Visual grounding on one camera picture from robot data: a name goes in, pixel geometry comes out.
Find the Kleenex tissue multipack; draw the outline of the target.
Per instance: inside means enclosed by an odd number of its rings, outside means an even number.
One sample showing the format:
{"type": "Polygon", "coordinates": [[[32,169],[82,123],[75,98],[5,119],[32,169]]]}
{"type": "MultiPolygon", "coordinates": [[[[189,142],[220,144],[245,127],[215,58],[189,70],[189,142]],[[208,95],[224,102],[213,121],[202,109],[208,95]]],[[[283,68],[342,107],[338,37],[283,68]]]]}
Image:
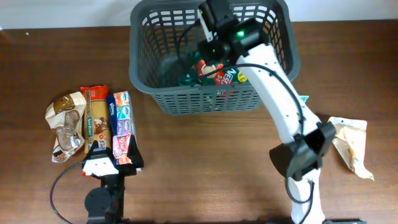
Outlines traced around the Kleenex tissue multipack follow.
{"type": "Polygon", "coordinates": [[[115,164],[117,166],[132,164],[132,160],[127,156],[131,136],[135,135],[130,95],[127,91],[113,93],[106,97],[106,102],[111,124],[115,164]]]}

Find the green Nescafe coffee bag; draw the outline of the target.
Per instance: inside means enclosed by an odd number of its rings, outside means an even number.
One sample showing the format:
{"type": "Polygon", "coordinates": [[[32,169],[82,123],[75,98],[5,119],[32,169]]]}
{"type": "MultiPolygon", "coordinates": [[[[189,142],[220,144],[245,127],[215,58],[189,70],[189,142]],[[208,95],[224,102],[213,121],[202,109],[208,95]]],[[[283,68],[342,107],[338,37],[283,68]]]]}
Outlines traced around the green Nescafe coffee bag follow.
{"type": "Polygon", "coordinates": [[[222,60],[213,65],[207,65],[199,53],[192,52],[190,55],[189,67],[186,74],[178,78],[180,86],[208,86],[208,85],[229,85],[234,83],[245,83],[247,78],[236,67],[227,70],[220,70],[210,76],[203,78],[207,73],[230,65],[229,60],[222,60]]]}

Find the teal wet wipes pack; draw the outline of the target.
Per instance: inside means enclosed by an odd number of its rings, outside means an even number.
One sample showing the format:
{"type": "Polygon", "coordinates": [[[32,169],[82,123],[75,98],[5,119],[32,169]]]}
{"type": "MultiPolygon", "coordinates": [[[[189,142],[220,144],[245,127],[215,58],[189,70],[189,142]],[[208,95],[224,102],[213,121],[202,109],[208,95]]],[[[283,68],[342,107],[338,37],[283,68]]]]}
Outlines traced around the teal wet wipes pack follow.
{"type": "Polygon", "coordinates": [[[307,100],[309,99],[309,96],[301,96],[300,98],[301,98],[301,100],[302,100],[304,103],[306,103],[307,100]]]}

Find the beige snack bag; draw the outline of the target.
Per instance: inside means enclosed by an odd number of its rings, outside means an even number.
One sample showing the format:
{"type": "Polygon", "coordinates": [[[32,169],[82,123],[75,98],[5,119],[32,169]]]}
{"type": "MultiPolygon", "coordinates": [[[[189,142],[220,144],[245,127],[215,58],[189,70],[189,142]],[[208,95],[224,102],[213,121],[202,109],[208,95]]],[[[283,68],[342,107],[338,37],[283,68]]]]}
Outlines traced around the beige snack bag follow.
{"type": "Polygon", "coordinates": [[[335,116],[330,117],[328,122],[336,129],[332,143],[348,169],[362,179],[374,180],[373,174],[364,166],[368,122],[335,116]]]}

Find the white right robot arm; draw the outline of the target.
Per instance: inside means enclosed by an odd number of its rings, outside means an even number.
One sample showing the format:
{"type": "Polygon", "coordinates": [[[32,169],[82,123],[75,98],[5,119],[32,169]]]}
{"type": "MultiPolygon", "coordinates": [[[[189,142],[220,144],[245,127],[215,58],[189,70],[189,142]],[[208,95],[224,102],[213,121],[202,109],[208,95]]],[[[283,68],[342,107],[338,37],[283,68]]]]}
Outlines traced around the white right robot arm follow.
{"type": "Polygon", "coordinates": [[[239,21],[228,1],[205,1],[197,14],[206,37],[198,44],[205,63],[229,60],[239,68],[274,120],[282,144],[269,155],[285,179],[292,221],[324,223],[319,181],[334,125],[322,123],[300,99],[257,20],[239,21]]]}

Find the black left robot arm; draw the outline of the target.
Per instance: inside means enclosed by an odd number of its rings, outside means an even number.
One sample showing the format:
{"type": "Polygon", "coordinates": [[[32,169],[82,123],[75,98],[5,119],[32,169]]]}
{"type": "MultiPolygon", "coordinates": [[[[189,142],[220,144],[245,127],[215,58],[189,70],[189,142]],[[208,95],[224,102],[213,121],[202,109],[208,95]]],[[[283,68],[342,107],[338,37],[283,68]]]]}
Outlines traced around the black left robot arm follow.
{"type": "Polygon", "coordinates": [[[113,150],[99,147],[94,141],[81,166],[84,176],[100,180],[101,185],[91,190],[85,198],[88,223],[123,223],[125,178],[134,176],[144,168],[136,137],[131,135],[127,150],[127,164],[118,164],[113,150]]]}

